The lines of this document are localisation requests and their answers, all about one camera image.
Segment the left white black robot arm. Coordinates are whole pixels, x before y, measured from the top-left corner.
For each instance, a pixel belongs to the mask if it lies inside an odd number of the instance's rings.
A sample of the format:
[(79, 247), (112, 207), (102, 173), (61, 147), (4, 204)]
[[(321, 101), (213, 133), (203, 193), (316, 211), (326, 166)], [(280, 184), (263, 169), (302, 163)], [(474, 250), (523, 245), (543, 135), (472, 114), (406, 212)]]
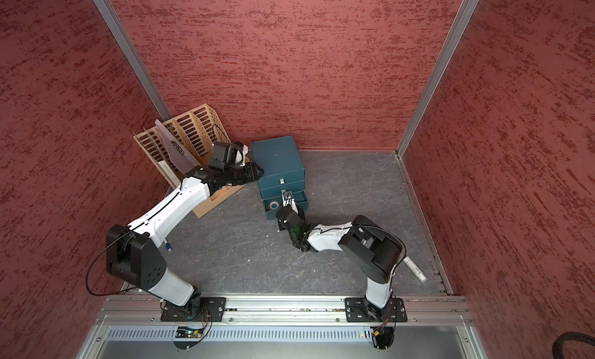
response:
[(217, 191), (256, 182), (263, 176), (257, 163), (246, 160), (248, 153), (249, 148), (241, 142), (218, 142), (207, 165), (184, 163), (184, 179), (176, 189), (139, 219), (108, 231), (107, 272), (177, 307), (189, 320), (197, 320), (202, 314), (200, 292), (168, 268), (159, 247), (195, 207)]

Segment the teal three drawer cabinet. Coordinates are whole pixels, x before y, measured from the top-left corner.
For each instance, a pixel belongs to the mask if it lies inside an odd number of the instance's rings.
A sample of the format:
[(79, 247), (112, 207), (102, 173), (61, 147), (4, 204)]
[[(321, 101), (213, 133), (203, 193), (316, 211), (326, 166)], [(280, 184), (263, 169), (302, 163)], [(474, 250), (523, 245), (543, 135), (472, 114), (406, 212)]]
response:
[[(251, 144), (253, 161), (264, 171), (257, 181), (266, 219), (274, 221), (283, 207), (282, 191), (291, 191), (297, 208), (308, 210), (305, 194), (305, 167), (292, 136), (273, 138)], [(269, 210), (271, 201), (278, 201), (277, 210)]]

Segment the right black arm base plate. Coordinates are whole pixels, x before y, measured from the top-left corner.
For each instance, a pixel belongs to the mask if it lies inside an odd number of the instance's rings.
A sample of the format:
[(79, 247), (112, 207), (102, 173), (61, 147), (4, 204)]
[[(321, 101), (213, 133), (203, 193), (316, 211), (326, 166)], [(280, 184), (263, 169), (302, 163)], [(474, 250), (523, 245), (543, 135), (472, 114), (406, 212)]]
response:
[(383, 308), (370, 303), (366, 298), (346, 298), (346, 320), (348, 323), (407, 323), (408, 316), (403, 299), (390, 297)]

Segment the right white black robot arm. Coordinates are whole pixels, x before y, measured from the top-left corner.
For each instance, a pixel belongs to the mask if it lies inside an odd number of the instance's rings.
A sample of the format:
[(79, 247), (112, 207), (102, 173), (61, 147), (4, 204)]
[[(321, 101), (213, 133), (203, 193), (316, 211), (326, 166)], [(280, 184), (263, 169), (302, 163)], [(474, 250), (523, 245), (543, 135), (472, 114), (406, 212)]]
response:
[(396, 269), (407, 257), (407, 248), (398, 237), (363, 215), (341, 225), (308, 224), (305, 213), (291, 206), (278, 210), (277, 222), (301, 252), (345, 253), (367, 278), (366, 308), (375, 314), (386, 308)]

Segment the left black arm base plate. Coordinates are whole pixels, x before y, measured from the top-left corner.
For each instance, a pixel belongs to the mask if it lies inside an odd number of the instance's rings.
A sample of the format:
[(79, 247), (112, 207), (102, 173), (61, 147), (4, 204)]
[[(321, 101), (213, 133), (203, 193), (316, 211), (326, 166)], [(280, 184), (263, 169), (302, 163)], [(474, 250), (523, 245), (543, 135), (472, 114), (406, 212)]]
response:
[(161, 307), (161, 322), (167, 323), (205, 323), (221, 322), (226, 309), (225, 297), (198, 297), (184, 306), (177, 306), (168, 301)]

